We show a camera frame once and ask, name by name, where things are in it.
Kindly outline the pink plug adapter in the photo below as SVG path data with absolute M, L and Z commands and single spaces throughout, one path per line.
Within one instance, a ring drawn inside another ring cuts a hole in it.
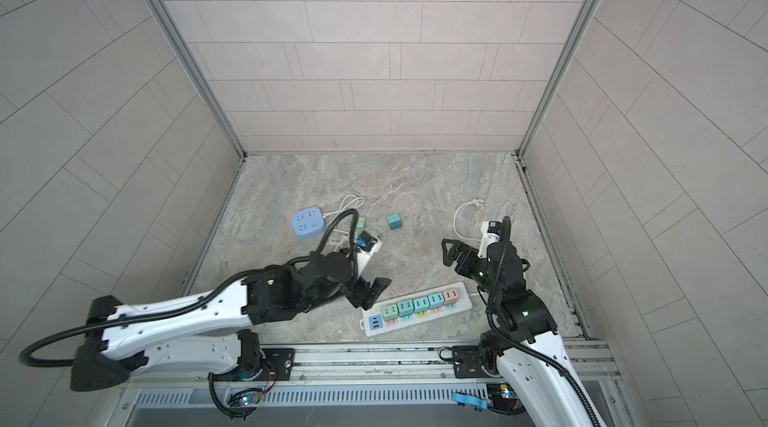
M 443 304 L 453 305 L 456 304 L 460 298 L 460 291 L 458 288 L 450 288 L 442 292 Z

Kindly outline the white multicolour power strip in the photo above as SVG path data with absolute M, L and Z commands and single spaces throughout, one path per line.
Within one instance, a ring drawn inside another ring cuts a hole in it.
M 463 282 L 395 297 L 362 310 L 359 328 L 366 337 L 391 333 L 470 311 L 470 293 Z

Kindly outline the light teal plug adapter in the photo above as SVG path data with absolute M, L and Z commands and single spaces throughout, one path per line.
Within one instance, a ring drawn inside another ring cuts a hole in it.
M 427 297 L 429 309 L 437 309 L 445 303 L 445 298 L 441 292 L 433 293 Z

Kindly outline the dark teal plug adapter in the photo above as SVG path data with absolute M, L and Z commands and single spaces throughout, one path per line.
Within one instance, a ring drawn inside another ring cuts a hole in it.
M 413 300 L 413 312 L 421 313 L 430 308 L 430 302 L 427 297 L 420 297 Z

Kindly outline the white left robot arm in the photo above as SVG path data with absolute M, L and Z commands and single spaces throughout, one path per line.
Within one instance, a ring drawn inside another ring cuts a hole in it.
M 85 325 L 31 343 L 19 361 L 32 368 L 68 367 L 72 390 L 96 391 L 162 362 L 182 365 L 182 356 L 172 351 L 178 339 L 232 329 L 233 354 L 211 350 L 199 360 L 219 378 L 254 378 L 264 362 L 253 327 L 290 321 L 340 297 L 355 308 L 369 308 L 390 285 L 388 278 L 368 282 L 362 276 L 381 248 L 377 236 L 351 228 L 348 247 L 326 252 L 329 237 L 323 234 L 307 255 L 235 273 L 201 294 L 142 305 L 123 304 L 112 295 L 99 297 L 91 303 Z

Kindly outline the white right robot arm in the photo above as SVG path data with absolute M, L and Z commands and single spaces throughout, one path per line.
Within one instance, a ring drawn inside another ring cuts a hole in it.
M 486 223 L 479 247 L 441 242 L 443 262 L 476 282 L 489 329 L 475 347 L 454 347 L 451 360 L 493 377 L 477 410 L 526 414 L 537 426 L 602 426 L 605 421 L 579 379 L 548 307 L 525 281 L 530 268 L 511 242 L 509 217 Z

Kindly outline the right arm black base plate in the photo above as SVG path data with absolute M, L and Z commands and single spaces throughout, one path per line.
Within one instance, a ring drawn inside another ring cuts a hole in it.
M 458 379 L 496 378 L 498 372 L 484 363 L 483 352 L 477 345 L 455 345 L 449 348 L 449 362 Z

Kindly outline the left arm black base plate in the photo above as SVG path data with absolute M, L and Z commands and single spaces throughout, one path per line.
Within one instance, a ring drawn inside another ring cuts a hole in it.
M 259 361 L 247 364 L 239 361 L 234 379 L 240 382 L 274 382 L 290 379 L 296 350 L 293 348 L 262 347 Z

